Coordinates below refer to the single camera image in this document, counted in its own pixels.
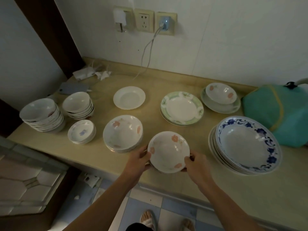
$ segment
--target white wall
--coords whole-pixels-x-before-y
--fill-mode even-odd
[[[0,0],[0,99],[20,110],[63,81],[62,70],[14,0]]]
[[[140,65],[153,34],[116,32],[118,5],[178,14],[151,68],[255,86],[308,77],[308,0],[55,1],[82,56]]]

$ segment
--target foot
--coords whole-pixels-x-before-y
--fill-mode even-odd
[[[190,230],[190,231],[195,231],[195,227],[193,225],[193,222],[190,219],[184,219],[182,221],[182,226],[183,226],[183,230]]]
[[[151,228],[153,231],[155,231],[155,229],[154,229],[154,219],[152,217],[152,213],[151,213],[150,210],[147,210],[142,214],[140,221],[141,221],[142,224],[144,224],[145,226],[147,226],[147,227]]]

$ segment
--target person's left hand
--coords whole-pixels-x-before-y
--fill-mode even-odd
[[[151,153],[146,151],[147,148],[145,145],[132,152],[122,172],[122,175],[131,181],[132,187],[138,183],[142,173],[151,167],[150,164],[146,164],[151,158]]]

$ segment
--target tiled floor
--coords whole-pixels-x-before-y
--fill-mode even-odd
[[[94,188],[79,180],[59,211],[52,231],[62,231],[70,222],[78,217],[112,184],[103,179]],[[135,222],[139,222],[146,210],[152,210],[159,231],[179,231],[184,217],[193,221],[196,231],[223,231],[221,223],[211,211],[198,209],[190,204],[157,196],[143,190],[133,188],[123,200],[109,231],[125,231]]]

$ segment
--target white cable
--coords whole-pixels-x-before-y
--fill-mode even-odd
[[[150,61],[151,61],[151,53],[152,53],[153,42],[154,42],[154,39],[156,38],[156,36],[157,36],[157,35],[159,34],[159,32],[162,30],[162,28],[163,28],[163,27],[161,26],[161,27],[159,27],[159,29],[157,29],[157,31],[155,32],[155,34],[154,34],[154,36],[153,36],[153,39],[151,39],[151,41],[148,42],[148,44],[144,47],[143,54],[142,54],[142,57],[141,57],[141,66],[140,66],[140,68],[139,68],[138,74],[133,78],[133,80],[134,80],[135,78],[137,78],[138,75],[140,75],[140,74],[142,74],[142,73],[145,73],[145,72],[148,70],[149,65],[150,65]],[[144,56],[145,50],[146,50],[146,48],[147,48],[147,46],[148,46],[149,44],[151,44],[151,48],[150,48],[150,56],[149,56],[148,66],[147,66],[147,68],[145,69],[145,71],[143,71],[142,73],[140,73],[140,70],[141,70],[141,68],[142,68],[143,56]]]

